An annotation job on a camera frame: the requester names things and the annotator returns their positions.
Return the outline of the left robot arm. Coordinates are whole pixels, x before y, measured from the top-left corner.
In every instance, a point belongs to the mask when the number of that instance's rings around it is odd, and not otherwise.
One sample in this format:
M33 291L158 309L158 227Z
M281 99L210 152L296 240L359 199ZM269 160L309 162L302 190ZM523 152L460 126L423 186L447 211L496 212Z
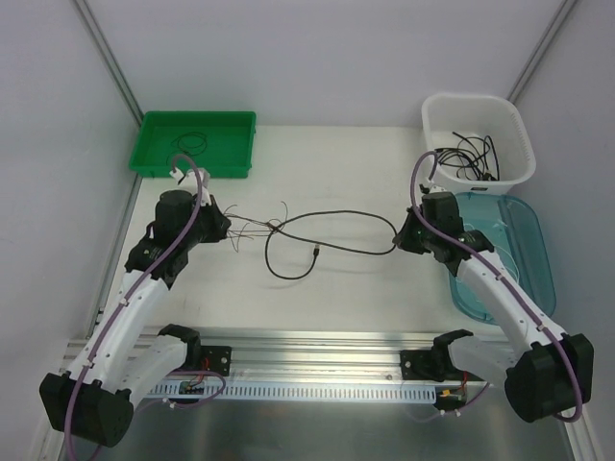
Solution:
M86 346L62 374L48 374L39 394L50 425L112 448L124 437L135 410L167 375L199 372L199 333L169 324L152 345L131 359L146 321L188 263L189 252L227 237L230 220L206 189L162 193L155 219L129 253L116 298Z

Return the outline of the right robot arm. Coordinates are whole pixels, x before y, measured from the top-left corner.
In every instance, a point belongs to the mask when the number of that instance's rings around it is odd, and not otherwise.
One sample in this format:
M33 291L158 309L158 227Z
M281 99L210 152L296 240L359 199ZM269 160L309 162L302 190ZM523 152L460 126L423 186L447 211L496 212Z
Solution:
M493 348L466 330L435 339L430 361L440 377L467 372L502 389L525 422L555 417L574 423L592 392L594 347L582 333L570 334L521 288L494 245L479 230L466 230L455 195L432 192L412 197L394 245L416 255L431 254L469 286L501 328L510 353Z

